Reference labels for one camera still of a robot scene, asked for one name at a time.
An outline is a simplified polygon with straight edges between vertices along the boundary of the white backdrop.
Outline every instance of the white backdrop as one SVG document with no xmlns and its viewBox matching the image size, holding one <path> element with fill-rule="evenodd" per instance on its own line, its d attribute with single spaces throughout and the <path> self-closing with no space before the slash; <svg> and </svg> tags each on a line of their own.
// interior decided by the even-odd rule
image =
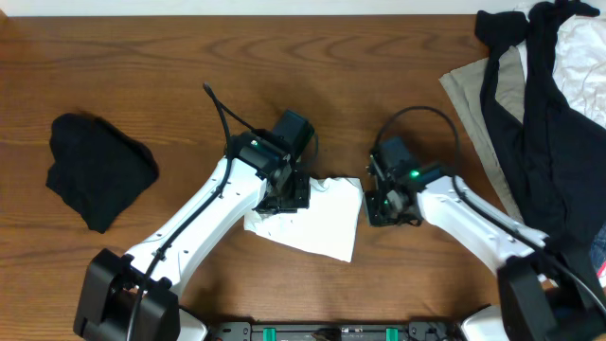
<svg viewBox="0 0 606 341">
<path fill-rule="evenodd" d="M 472 14 L 524 0 L 0 0 L 8 16 Z M 606 0 L 587 3 L 606 9 Z"/>
</svg>

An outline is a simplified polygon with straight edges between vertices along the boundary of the blue denim fabric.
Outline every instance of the blue denim fabric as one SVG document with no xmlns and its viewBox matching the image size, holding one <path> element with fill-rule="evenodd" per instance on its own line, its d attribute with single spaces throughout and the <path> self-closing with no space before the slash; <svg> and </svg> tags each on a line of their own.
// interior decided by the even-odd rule
<svg viewBox="0 0 606 341">
<path fill-rule="evenodd" d="M 589 253 L 591 263 L 594 269 L 599 271 L 604 261 L 606 261 L 606 224 L 599 230 L 591 243 L 591 251 Z"/>
</svg>

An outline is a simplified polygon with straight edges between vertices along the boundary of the table surface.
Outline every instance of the table surface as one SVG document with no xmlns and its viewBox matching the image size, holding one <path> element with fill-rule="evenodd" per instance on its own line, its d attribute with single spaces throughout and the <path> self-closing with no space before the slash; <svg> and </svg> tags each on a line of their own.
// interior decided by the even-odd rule
<svg viewBox="0 0 606 341">
<path fill-rule="evenodd" d="M 72 340 L 84 272 L 103 247 L 122 254 L 206 181 L 223 131 L 204 81 L 256 127 L 286 108 L 320 136 L 313 171 L 365 188 L 381 125 L 431 105 L 463 127 L 438 78 L 487 56 L 473 16 L 14 18 L 0 27 L 0 339 Z M 105 117 L 145 143 L 160 167 L 103 235 L 45 186 L 52 120 Z M 232 131 L 240 132 L 230 120 Z M 394 125 L 422 162 L 453 161 L 453 136 L 430 113 Z M 501 207 L 469 138 L 463 176 Z M 206 321 L 403 321 L 461 318 L 498 303 L 490 271 L 452 237 L 371 228 L 361 212 L 353 262 L 297 251 L 237 223 L 187 287 Z"/>
</svg>

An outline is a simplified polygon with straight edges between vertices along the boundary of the folded white cloth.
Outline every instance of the folded white cloth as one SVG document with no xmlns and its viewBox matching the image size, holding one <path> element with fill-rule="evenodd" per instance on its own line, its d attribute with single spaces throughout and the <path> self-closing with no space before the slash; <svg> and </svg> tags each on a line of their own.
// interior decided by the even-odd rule
<svg viewBox="0 0 606 341">
<path fill-rule="evenodd" d="M 363 192 L 359 179 L 310 179 L 310 208 L 244 215 L 244 229 L 303 251 L 351 261 Z"/>
<path fill-rule="evenodd" d="M 526 77 L 526 42 L 518 45 L 518 51 Z M 553 79 L 571 108 L 606 128 L 605 15 L 573 15 L 560 26 Z"/>
</svg>

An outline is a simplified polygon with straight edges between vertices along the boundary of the black fabric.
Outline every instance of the black fabric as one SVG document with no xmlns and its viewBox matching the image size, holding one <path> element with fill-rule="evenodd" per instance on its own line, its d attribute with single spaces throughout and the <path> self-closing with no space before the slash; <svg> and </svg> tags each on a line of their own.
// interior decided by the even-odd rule
<svg viewBox="0 0 606 341">
<path fill-rule="evenodd" d="M 589 244 L 606 221 L 606 130 L 572 110 L 552 78 L 558 28 L 572 15 L 597 16 L 579 1 L 537 4 L 529 13 L 477 14 L 475 34 L 490 48 L 482 114 L 511 193 L 531 227 Z M 526 39 L 522 125 L 495 99 L 499 58 Z"/>
<path fill-rule="evenodd" d="M 50 150 L 46 185 L 99 233 L 158 178 L 150 150 L 99 117 L 56 118 Z"/>
</svg>

